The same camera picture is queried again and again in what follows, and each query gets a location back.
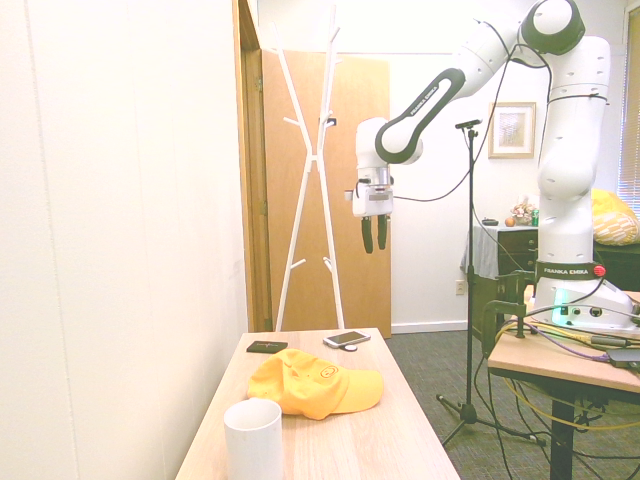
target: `baseboard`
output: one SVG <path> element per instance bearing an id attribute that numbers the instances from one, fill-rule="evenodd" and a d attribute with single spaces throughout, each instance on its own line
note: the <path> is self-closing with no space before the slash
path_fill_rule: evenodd
<path id="1" fill-rule="evenodd" d="M 466 330 L 466 320 L 447 320 L 444 322 L 396 323 L 391 325 L 391 334 L 453 332 Z"/>

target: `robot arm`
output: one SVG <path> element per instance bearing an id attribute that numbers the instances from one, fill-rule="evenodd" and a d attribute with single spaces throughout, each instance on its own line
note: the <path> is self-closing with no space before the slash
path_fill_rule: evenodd
<path id="1" fill-rule="evenodd" d="M 373 250 L 371 216 L 385 228 L 393 209 L 389 164 L 408 165 L 423 151 L 421 133 L 442 109 L 475 94 L 512 60 L 548 66 L 552 85 L 538 170 L 541 193 L 536 308 L 586 299 L 593 308 L 553 309 L 537 319 L 595 329 L 633 329 L 629 298 L 603 285 L 593 263 L 591 186 L 595 181 L 600 127 L 606 105 L 608 43 L 585 37 L 573 0 L 539 0 L 520 24 L 479 23 L 454 55 L 454 66 L 438 75 L 397 118 L 360 124 L 356 132 L 358 184 L 353 213 L 363 218 L 367 251 Z M 623 313 L 605 314 L 599 307 Z"/>
<path id="2" fill-rule="evenodd" d="M 470 38 L 453 55 L 453 66 L 440 73 L 398 117 L 372 118 L 356 131 L 358 182 L 352 209 L 363 222 L 368 253 L 373 251 L 371 217 L 379 228 L 393 210 L 390 164 L 409 165 L 422 155 L 420 135 L 449 103 L 474 95 L 509 60 L 540 65 L 542 54 L 571 51 L 584 35 L 584 24 L 573 0 L 540 0 L 520 22 L 479 22 Z M 379 230 L 380 239 L 386 232 Z"/>
<path id="3" fill-rule="evenodd" d="M 393 210 L 393 179 L 389 164 L 409 165 L 422 155 L 421 133 L 452 101 L 473 95 L 509 58 L 517 25 L 503 25 L 500 33 L 480 23 L 454 55 L 455 66 L 441 72 L 397 118 L 372 118 L 356 131 L 358 182 L 353 191 L 353 214 L 362 218 L 367 253 L 373 251 L 371 217 L 378 217 L 378 246 L 384 249 L 386 219 Z"/>

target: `framed picture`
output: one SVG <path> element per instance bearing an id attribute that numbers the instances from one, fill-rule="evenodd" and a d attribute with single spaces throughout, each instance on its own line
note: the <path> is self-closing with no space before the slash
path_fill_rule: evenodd
<path id="1" fill-rule="evenodd" d="M 498 102 L 489 125 L 489 158 L 533 158 L 535 126 L 534 102 Z"/>

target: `white coat rack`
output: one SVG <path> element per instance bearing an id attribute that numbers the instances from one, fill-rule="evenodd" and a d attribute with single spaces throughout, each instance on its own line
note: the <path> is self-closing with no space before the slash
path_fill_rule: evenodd
<path id="1" fill-rule="evenodd" d="M 302 176 L 302 183 L 300 185 L 300 194 L 298 196 L 298 206 L 296 208 L 296 216 L 293 221 L 293 231 L 291 233 L 291 243 L 289 244 L 289 255 L 287 255 L 287 266 L 284 271 L 284 280 L 282 282 L 282 291 L 280 293 L 280 305 L 278 306 L 278 319 L 276 322 L 276 332 L 282 330 L 282 319 L 284 317 L 284 307 L 287 301 L 287 291 L 289 290 L 289 278 L 291 276 L 291 270 L 300 265 L 304 264 L 307 260 L 302 259 L 295 263 L 293 263 L 293 256 L 296 250 L 296 242 L 298 240 L 298 231 L 300 229 L 300 217 L 302 216 L 302 206 L 304 204 L 304 197 L 307 192 L 307 182 L 309 181 L 309 175 L 311 173 L 311 169 L 313 164 L 315 163 L 318 167 L 318 173 L 320 175 L 320 189 L 322 191 L 322 204 L 324 207 L 324 222 L 327 231 L 327 243 L 329 245 L 329 258 L 323 257 L 322 260 L 326 267 L 331 272 L 331 278 L 333 280 L 333 297 L 336 302 L 336 315 L 338 318 L 338 328 L 344 328 L 344 318 L 342 316 L 342 301 L 340 299 L 340 285 L 338 283 L 338 265 L 336 263 L 336 252 L 335 246 L 333 243 L 333 228 L 331 226 L 331 212 L 329 211 L 329 194 L 327 190 L 327 178 L 324 169 L 324 140 L 327 133 L 327 129 L 334 125 L 334 122 L 329 120 L 331 114 L 333 113 L 329 110 L 329 102 L 331 99 L 331 88 L 333 86 L 333 74 L 336 66 L 336 51 L 334 48 L 334 41 L 340 28 L 335 26 L 335 16 L 336 16 L 336 8 L 335 6 L 331 9 L 331 17 L 329 21 L 329 42 L 327 46 L 327 57 L 325 62 L 325 71 L 324 71 L 324 86 L 322 89 L 322 102 L 320 104 L 320 122 L 318 124 L 318 142 L 316 145 L 316 153 L 314 155 L 312 147 L 311 147 L 311 139 L 309 138 L 309 131 L 307 130 L 307 126 L 304 123 L 304 118 L 302 116 L 302 110 L 300 109 L 300 102 L 298 101 L 298 96 L 296 94 L 296 90 L 293 86 L 293 81 L 291 80 L 291 73 L 289 72 L 289 67 L 287 65 L 287 60 L 284 56 L 284 51 L 282 49 L 282 45 L 280 43 L 280 37 L 278 35 L 278 30 L 276 29 L 275 24 L 271 24 L 273 28 L 273 32 L 276 38 L 276 44 L 278 47 L 277 54 L 280 59 L 280 65 L 282 66 L 282 72 L 284 73 L 285 81 L 287 82 L 287 88 L 289 89 L 289 95 L 291 96 L 291 101 L 293 102 L 293 108 L 296 113 L 296 119 L 292 120 L 290 118 L 284 118 L 284 121 L 287 123 L 291 123 L 293 125 L 297 125 L 300 127 L 300 131 L 302 133 L 302 139 L 304 140 L 304 145 L 307 149 L 307 158 L 304 164 L 304 174 Z"/>

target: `green light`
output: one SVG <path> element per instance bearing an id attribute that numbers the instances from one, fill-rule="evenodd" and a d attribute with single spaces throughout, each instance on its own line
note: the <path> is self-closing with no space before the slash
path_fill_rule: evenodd
<path id="1" fill-rule="evenodd" d="M 569 299 L 569 294 L 564 288 L 556 289 L 556 297 L 553 300 L 554 305 L 566 305 L 567 300 Z M 562 320 L 562 315 L 560 315 L 560 309 L 554 308 L 553 313 L 551 314 L 551 322 L 556 325 L 566 325 L 566 321 Z"/>

